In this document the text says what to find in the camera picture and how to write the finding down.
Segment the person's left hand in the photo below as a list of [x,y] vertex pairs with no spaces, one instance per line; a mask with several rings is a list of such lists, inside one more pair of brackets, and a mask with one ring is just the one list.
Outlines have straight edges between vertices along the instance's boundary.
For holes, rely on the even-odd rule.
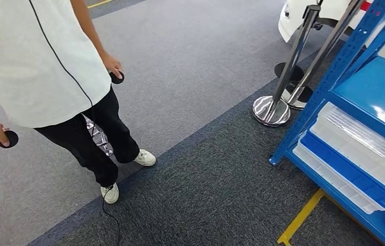
[[100,53],[100,57],[108,71],[112,72],[118,79],[124,79],[121,63],[106,51]]

